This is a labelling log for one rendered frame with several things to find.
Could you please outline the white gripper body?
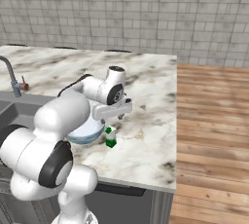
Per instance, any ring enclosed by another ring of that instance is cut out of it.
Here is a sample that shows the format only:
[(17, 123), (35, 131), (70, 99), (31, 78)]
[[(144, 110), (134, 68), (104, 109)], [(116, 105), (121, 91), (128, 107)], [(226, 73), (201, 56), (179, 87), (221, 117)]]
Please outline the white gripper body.
[(92, 118), (94, 120), (106, 120), (111, 117), (121, 116), (132, 111), (132, 101), (130, 98), (123, 98), (113, 105), (97, 103), (92, 108)]

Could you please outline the green and white milk carton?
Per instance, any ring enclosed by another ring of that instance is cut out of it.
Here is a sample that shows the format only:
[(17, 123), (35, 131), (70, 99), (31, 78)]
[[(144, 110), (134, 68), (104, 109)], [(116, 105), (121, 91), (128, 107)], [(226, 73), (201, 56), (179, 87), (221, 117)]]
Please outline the green and white milk carton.
[(105, 129), (105, 143), (108, 147), (113, 148), (117, 144), (116, 129), (107, 127)]

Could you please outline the pale blue bowl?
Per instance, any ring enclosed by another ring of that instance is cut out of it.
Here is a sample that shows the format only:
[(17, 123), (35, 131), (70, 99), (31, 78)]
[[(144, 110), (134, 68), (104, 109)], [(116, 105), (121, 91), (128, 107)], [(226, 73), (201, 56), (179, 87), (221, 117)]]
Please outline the pale blue bowl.
[(70, 107), (67, 139), (76, 144), (91, 144), (104, 131), (105, 124), (92, 117), (92, 102), (84, 98)]

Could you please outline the grey sink basin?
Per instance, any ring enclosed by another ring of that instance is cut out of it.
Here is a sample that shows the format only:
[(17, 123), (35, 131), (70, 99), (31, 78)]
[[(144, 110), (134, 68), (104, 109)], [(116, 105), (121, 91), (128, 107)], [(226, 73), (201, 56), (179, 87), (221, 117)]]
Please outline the grey sink basin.
[(0, 92), (0, 144), (28, 142), (38, 137), (50, 143), (57, 139), (44, 133), (33, 132), (34, 116), (46, 103), (53, 100), (50, 96), (23, 94), (15, 97), (14, 93)]

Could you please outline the grey sink tap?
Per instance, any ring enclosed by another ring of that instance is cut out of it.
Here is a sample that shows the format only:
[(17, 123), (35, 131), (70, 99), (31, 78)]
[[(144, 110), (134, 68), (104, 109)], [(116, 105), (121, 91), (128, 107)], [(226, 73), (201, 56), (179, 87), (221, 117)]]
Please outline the grey sink tap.
[(0, 60), (2, 60), (7, 66), (7, 69), (8, 69), (10, 78), (11, 78), (11, 86), (12, 86), (13, 92), (15, 94), (15, 97), (21, 97), (19, 82), (16, 79), (16, 76), (15, 76), (15, 73), (14, 73), (14, 70), (13, 70), (11, 63), (9, 62), (9, 60), (7, 58), (5, 58), (3, 56), (0, 56)]

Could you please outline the small reddish brown object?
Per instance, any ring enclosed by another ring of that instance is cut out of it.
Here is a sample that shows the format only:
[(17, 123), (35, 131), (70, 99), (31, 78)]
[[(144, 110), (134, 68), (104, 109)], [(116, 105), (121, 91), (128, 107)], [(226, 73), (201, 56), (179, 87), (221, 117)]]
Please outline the small reddish brown object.
[(29, 85), (25, 82), (24, 77), (21, 77), (22, 82), (20, 83), (20, 88), (24, 91), (29, 90)]

